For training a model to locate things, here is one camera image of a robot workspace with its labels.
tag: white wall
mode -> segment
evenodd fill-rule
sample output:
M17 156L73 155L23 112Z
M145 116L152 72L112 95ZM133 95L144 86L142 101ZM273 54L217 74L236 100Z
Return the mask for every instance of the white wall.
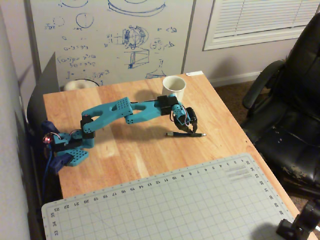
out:
M185 73L202 70L211 82L232 83L232 78L256 77L268 64L289 54L295 39L203 51L213 1L196 0Z
M273 61L288 55L295 39L203 51L214 0L196 0L184 72L202 70L215 85L254 80ZM0 0L24 107L35 87L35 74L24 0Z
M24 0L0 0L24 108L36 85Z
M24 125L17 75L0 7L0 239L30 239L28 205L20 161Z

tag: carpet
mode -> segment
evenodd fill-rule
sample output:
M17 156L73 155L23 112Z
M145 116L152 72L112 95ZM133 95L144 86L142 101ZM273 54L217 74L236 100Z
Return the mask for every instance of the carpet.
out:
M252 81L243 82L239 84L227 85L215 87L215 91L218 93L226 107L229 109L235 120L240 124L247 116L248 110L242 105L242 99L248 92ZM268 90L263 90L262 94L266 94ZM296 208L301 211L307 203L307 199L289 195ZM317 238L320 239L320 232L314 231Z

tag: whiteboard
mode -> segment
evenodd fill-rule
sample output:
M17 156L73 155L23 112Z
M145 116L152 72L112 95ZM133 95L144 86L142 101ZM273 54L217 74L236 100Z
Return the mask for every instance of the whiteboard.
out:
M181 73L193 0L30 0L43 71L100 86Z

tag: window frame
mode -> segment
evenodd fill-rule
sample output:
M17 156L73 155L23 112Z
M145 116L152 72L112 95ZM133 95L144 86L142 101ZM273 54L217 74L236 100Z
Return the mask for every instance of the window frame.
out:
M203 50L214 50L214 49L223 49L231 48L237 46L251 45L251 44L260 44L281 40L297 39L305 26L293 27L293 28L282 28L269 31L261 31L254 33L241 34L237 36L224 36L219 38L214 38L216 26L219 21L219 12L215 14L215 11L219 11L221 8L222 0L214 0L211 16L209 20L209 25L207 29L206 38L204 41Z

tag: pen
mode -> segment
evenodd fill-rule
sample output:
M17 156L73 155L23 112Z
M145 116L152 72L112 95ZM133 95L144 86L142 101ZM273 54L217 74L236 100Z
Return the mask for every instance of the pen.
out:
M192 138L198 138L198 137L204 137L207 136L207 134L205 133L185 133L185 132L167 132L165 134L166 136L170 136L170 137L192 137Z

